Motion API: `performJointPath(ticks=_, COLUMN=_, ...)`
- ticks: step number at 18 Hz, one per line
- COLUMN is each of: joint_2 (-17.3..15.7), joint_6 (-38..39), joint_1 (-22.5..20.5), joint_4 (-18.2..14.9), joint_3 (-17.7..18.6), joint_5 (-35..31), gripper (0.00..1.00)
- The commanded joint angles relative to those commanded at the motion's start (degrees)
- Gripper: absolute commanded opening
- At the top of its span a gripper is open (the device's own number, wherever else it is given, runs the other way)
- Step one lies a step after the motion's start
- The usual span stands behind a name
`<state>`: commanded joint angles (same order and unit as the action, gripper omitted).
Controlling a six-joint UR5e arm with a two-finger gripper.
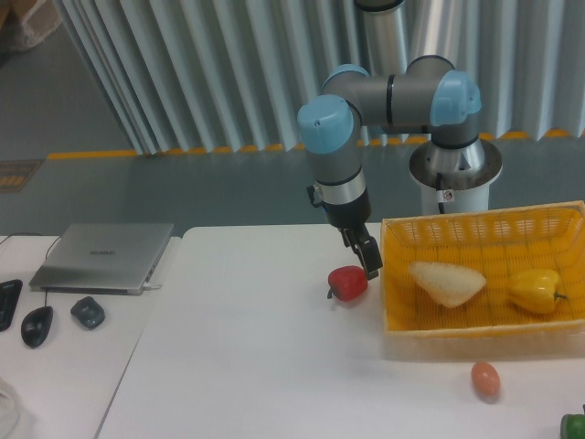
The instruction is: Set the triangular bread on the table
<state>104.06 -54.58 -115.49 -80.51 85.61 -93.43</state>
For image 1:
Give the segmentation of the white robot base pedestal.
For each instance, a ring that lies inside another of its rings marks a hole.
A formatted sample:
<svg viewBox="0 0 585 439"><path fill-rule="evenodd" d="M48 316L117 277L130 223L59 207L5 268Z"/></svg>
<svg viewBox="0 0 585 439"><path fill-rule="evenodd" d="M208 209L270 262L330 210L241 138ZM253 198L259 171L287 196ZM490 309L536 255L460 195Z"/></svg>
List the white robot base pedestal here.
<svg viewBox="0 0 585 439"><path fill-rule="evenodd" d="M489 184L466 190L441 189L440 191L421 183L418 186L423 215L480 212L489 209Z"/></svg>

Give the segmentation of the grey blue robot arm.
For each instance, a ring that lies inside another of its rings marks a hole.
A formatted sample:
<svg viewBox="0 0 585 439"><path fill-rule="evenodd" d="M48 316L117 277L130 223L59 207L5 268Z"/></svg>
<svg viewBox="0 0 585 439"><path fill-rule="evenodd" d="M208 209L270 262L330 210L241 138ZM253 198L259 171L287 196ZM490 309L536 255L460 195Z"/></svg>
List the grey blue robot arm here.
<svg viewBox="0 0 585 439"><path fill-rule="evenodd" d="M383 262L366 226L371 208L357 147L363 128L430 136L409 160L426 215L487 210L490 187L502 171L499 150L479 135L480 89L455 67L462 8L456 1L427 2L403 73L371 75L341 65L297 114L314 175L307 189L311 204L340 231L367 278L375 278Z"/></svg>

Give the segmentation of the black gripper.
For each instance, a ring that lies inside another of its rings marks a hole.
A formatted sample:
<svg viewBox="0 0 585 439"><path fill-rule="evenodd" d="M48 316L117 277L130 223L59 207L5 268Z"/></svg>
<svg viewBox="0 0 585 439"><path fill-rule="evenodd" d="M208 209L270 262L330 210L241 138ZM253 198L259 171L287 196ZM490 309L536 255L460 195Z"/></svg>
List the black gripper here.
<svg viewBox="0 0 585 439"><path fill-rule="evenodd" d="M378 243L372 237L364 241L358 240L358 236L367 235L365 224L371 214L367 190L365 189L358 198L345 204L331 204L324 201L323 209L328 223L340 230L344 245L356 251L366 278L378 277L378 271L383 266Z"/></svg>

